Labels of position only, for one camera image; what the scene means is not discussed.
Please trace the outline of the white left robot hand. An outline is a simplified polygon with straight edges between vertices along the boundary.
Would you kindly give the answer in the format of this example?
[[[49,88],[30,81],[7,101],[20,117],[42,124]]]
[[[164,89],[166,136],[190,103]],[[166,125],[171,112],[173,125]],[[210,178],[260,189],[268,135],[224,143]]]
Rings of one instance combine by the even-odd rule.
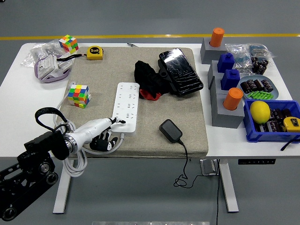
[[[126,125],[124,120],[117,117],[90,120],[76,129],[74,132],[66,133],[65,138],[67,135],[73,138],[76,143],[75,152],[78,152],[81,150],[84,144],[91,143],[93,138],[100,135],[114,123],[121,123],[121,126]]]

